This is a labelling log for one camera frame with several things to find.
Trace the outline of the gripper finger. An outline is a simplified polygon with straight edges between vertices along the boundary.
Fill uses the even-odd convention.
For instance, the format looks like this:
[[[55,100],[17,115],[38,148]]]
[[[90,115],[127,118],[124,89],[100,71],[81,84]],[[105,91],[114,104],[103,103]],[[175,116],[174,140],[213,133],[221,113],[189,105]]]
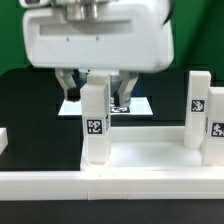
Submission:
[[[121,85],[114,93],[114,104],[116,107],[124,108],[131,104],[131,92],[137,83],[138,73],[121,71],[119,78]]]
[[[64,91],[66,101],[79,101],[80,89],[73,79],[74,71],[72,69],[57,68],[55,76]]]

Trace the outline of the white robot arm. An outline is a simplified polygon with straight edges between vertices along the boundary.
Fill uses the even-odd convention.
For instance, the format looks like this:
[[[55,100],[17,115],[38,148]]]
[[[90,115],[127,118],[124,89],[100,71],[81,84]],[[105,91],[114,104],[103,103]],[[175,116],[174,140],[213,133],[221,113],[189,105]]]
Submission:
[[[174,0],[19,0],[27,58],[35,67],[117,71],[112,95],[128,106],[139,72],[174,58]]]

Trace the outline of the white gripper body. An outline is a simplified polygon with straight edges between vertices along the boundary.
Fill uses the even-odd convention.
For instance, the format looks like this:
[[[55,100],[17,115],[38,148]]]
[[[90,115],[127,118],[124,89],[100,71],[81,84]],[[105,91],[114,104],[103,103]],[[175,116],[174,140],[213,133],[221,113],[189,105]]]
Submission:
[[[174,58],[174,0],[22,0],[35,67],[159,72]]]

